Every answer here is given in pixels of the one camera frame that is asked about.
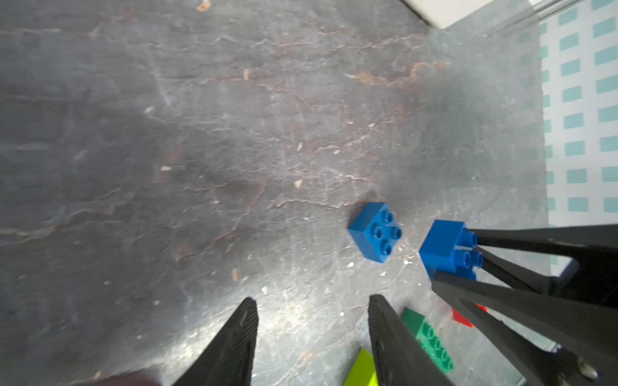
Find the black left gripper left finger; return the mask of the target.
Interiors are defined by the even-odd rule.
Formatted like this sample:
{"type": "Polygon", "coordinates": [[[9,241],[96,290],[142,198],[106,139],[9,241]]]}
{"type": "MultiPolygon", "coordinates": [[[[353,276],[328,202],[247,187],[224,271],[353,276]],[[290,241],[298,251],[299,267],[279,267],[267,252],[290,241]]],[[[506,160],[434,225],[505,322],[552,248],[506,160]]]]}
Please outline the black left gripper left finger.
{"type": "Polygon", "coordinates": [[[257,302],[245,298],[175,386],[249,385],[258,334],[257,302]]]}

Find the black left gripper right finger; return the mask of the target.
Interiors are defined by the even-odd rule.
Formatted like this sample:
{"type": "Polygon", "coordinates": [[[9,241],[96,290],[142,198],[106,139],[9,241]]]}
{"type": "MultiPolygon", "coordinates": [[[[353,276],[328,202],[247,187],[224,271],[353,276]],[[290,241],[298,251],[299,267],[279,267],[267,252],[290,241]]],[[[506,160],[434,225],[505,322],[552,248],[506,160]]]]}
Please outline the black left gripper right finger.
{"type": "Polygon", "coordinates": [[[450,385],[381,294],[370,296],[368,323],[380,385],[450,385]]]}

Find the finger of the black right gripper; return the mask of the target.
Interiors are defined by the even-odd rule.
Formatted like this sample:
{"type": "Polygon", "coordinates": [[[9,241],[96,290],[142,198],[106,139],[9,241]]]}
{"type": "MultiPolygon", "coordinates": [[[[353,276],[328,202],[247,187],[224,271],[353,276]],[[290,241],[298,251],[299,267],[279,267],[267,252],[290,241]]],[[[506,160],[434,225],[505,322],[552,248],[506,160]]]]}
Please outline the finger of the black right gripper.
{"type": "Polygon", "coordinates": [[[616,294],[617,226],[587,225],[523,230],[475,229],[483,269],[513,289],[538,294],[616,294]],[[507,262],[487,247],[569,257],[558,277],[507,262]]]}
{"type": "Polygon", "coordinates": [[[531,385],[615,385],[617,311],[437,272],[433,291],[479,329],[531,385]],[[547,352],[498,312],[560,345],[547,352]]]}

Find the dark green long lego brick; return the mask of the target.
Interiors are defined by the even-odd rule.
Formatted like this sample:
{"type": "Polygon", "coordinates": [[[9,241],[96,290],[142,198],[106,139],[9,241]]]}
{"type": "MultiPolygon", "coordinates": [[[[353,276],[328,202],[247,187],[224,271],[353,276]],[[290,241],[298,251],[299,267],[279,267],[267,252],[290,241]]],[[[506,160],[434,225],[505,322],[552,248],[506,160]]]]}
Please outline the dark green long lego brick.
{"type": "Polygon", "coordinates": [[[401,320],[410,334],[420,344],[421,348],[444,374],[448,374],[455,369],[455,362],[424,315],[406,308],[401,320]]]}

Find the lime green square lego brick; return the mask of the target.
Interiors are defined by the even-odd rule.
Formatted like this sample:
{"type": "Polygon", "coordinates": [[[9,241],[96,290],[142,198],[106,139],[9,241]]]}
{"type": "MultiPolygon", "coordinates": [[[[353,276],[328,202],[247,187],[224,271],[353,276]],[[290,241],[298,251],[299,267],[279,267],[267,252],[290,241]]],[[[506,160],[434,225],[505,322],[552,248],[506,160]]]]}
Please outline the lime green square lego brick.
{"type": "Polygon", "coordinates": [[[378,386],[373,356],[364,348],[360,349],[343,386],[378,386]]]}

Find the blue square lego brick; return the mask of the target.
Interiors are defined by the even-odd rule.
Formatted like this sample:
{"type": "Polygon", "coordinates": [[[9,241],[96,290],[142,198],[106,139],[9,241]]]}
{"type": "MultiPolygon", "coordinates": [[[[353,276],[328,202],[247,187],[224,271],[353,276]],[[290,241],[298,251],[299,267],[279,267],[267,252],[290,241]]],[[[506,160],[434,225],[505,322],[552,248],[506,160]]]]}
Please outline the blue square lego brick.
{"type": "Polygon", "coordinates": [[[384,264],[402,239],[402,229],[386,203],[368,203],[348,231],[363,256],[384,264]]]}

